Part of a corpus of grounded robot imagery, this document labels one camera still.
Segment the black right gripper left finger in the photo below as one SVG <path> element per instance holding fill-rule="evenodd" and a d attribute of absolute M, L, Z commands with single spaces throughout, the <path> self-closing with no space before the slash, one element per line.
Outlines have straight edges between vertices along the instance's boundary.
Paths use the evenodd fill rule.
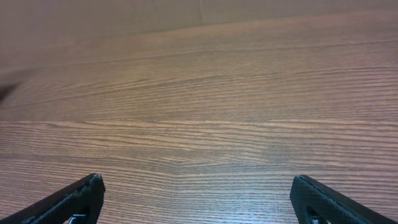
<path fill-rule="evenodd" d="M 106 189 L 99 174 L 86 177 L 1 220 L 1 223 L 63 224 L 98 221 Z"/>

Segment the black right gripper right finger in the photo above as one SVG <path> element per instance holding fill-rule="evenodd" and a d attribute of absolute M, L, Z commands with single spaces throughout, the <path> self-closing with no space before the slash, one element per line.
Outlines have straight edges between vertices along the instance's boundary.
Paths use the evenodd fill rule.
<path fill-rule="evenodd" d="M 397 224 L 307 175 L 294 177 L 290 201 L 300 224 Z"/>

